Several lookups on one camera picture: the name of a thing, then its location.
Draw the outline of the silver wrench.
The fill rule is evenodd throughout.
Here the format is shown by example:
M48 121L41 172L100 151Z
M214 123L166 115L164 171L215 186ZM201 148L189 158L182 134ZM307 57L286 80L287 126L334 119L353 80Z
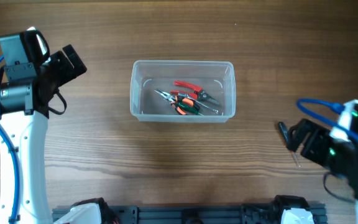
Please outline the silver wrench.
M206 106L206 105L205 105L205 104L203 104L202 102L200 102L200 101L198 101L198 100L196 100L196 99L192 98L189 94L179 93L179 94L178 94L178 96L182 96L182 97L189 98L189 99L191 99L191 100L193 100L193 101L197 102L199 105L204 106L205 108L207 108L207 109L209 109L209 110L211 110L211 111L214 111L216 114L218 114L218 113L219 113L219 111L218 111L218 110L213 109L213 108L211 108L211 107L209 107L209 106Z

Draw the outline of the green handled screwdriver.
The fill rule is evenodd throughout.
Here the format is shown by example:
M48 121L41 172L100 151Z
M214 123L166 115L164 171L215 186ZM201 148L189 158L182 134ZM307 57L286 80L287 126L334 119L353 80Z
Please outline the green handled screwdriver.
M184 102L179 102L178 106L182 109L182 110L185 110L187 112L190 112L190 113L193 113L195 115L203 115L200 113L200 109L197 108L195 105L193 106L190 106Z

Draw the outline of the black red screwdriver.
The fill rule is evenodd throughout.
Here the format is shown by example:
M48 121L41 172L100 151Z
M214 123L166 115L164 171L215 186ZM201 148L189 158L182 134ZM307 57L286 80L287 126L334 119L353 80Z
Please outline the black red screwdriver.
M285 141L286 147L289 145L289 135L288 135L288 129L285 126L284 122L278 123L278 130L280 131L280 134L282 135L283 140ZM297 167L301 167L300 162L296 156L296 153L294 151L288 150L296 164Z

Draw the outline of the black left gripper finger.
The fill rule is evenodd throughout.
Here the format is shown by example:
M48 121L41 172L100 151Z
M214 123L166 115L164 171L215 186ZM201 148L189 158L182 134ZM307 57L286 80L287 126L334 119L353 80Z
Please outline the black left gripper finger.
M87 71L87 67L83 63L82 59L80 59L79 55L73 48L73 46L67 45L63 48L63 51L65 52L68 60L72 64L72 70L71 70L71 77L76 78Z
M60 86L60 77L56 76L48 76L46 78L47 87L50 92L56 92L58 87Z

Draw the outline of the red handled wire cutters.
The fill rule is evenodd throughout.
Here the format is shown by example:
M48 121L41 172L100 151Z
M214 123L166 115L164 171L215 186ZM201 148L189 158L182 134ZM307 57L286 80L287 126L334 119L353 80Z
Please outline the red handled wire cutters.
M183 94L189 94L192 98L198 100L198 101L206 101L209 103L212 103L214 105L220 105L219 101L217 101L215 98L213 98L210 94L208 94L202 87L198 85L194 85L192 83L184 82L175 80L173 82L175 86L181 86L183 88L189 89L189 91L183 91L183 90L172 90L170 91L170 94L177 95L179 93Z

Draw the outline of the clear plastic container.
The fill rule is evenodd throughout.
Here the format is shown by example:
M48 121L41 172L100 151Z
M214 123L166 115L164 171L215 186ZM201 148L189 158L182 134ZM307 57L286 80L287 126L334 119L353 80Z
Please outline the clear plastic container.
M236 112L231 62L138 60L130 110L139 121L224 123Z

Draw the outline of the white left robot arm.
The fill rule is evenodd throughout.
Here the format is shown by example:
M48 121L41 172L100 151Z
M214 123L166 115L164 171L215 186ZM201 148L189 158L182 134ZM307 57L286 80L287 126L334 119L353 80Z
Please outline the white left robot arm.
M72 45L52 54L34 27L0 36L0 223L52 223L45 138L59 88L86 73Z

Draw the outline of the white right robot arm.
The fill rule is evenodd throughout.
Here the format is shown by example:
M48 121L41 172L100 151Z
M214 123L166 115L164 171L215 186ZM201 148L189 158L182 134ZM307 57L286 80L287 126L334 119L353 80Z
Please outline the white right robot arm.
M358 223L358 100L340 104L299 99L296 105L312 120L302 119L290 128L278 123L286 148L295 155L302 146L304 158L327 169L325 179L332 175L347 180L354 196L336 198L354 204Z

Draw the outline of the orange black needle-nose pliers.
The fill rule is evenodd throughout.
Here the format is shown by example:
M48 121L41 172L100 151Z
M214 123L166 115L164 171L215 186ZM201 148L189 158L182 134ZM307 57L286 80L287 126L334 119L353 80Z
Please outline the orange black needle-nose pliers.
M195 101L189 99L189 98L186 98L186 97L182 97L182 96L177 96L177 95L171 95L165 91L162 91L162 90L159 90L159 89L156 89L155 90L156 93L158 93L160 96L162 96L165 100L167 100L171 107L179 114L179 115L188 115L188 112L185 111L185 110L182 110L178 104L179 102L184 102L190 106L193 106L195 105L197 108L200 108L196 103Z

